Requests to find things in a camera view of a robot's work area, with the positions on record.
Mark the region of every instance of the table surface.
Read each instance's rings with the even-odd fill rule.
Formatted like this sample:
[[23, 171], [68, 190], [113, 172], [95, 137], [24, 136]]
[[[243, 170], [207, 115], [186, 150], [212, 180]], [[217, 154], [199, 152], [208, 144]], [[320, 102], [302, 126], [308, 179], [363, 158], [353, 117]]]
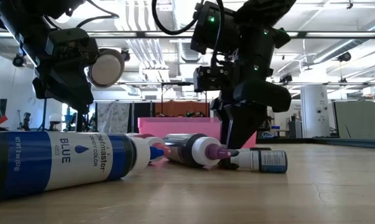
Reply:
[[271, 147], [287, 152], [287, 174], [164, 161], [124, 180], [2, 202], [0, 223], [375, 223], [375, 149]]

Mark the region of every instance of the pink bin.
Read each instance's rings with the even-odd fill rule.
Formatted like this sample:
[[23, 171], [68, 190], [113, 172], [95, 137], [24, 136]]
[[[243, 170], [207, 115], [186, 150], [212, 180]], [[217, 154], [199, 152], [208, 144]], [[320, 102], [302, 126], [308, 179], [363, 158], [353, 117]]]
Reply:
[[[159, 138], [167, 134], [202, 133], [220, 139], [220, 121], [218, 118], [139, 118], [139, 132], [152, 134]], [[256, 133], [244, 147], [256, 147]]]

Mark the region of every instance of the blue cap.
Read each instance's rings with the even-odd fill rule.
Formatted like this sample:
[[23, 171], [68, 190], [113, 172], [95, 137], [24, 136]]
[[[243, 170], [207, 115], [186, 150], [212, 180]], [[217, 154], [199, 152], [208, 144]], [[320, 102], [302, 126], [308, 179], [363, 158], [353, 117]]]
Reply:
[[156, 159], [164, 155], [164, 150], [157, 149], [156, 147], [150, 146], [150, 160]]

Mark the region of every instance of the paint bottle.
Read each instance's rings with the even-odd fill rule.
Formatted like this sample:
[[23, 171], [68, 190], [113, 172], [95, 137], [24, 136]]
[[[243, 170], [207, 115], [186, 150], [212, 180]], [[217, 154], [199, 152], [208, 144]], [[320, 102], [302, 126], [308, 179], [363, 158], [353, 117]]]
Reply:
[[268, 173], [286, 173], [288, 158], [285, 151], [260, 151], [256, 149], [240, 149], [239, 154], [219, 163], [226, 169], [249, 169]]
[[125, 134], [0, 132], [0, 200], [119, 180], [149, 161], [147, 142]]
[[137, 134], [137, 133], [127, 133], [129, 137], [143, 138], [147, 141], [149, 146], [152, 146], [150, 149], [154, 148], [156, 150], [151, 152], [150, 162], [158, 162], [170, 154], [170, 148], [165, 144], [164, 140], [161, 138], [155, 137], [152, 134]]
[[204, 134], [168, 134], [163, 140], [171, 149], [167, 158], [190, 167], [214, 166], [233, 156], [217, 139]]

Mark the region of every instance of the brand logo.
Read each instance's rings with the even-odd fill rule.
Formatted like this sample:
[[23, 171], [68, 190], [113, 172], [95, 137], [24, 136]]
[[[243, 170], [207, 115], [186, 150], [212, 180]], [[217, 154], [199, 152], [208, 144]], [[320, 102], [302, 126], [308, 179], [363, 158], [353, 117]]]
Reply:
[[75, 152], [76, 153], [84, 153], [87, 150], [89, 150], [88, 147], [85, 147], [85, 146], [75, 146]]

